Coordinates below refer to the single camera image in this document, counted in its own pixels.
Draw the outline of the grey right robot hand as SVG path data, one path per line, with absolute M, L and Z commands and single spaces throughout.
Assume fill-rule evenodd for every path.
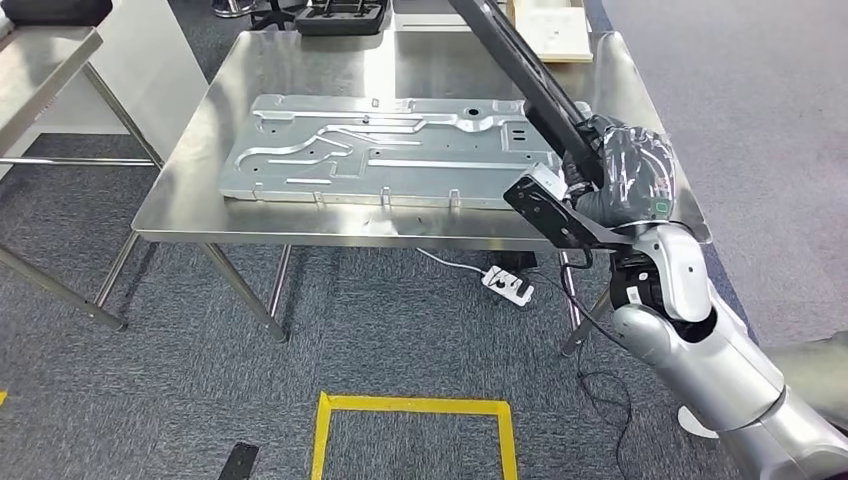
M 596 181 L 564 164 L 555 197 L 607 228 L 668 221 L 676 201 L 676 156 L 668 139 L 642 126 L 593 114 L 578 132 L 600 169 Z

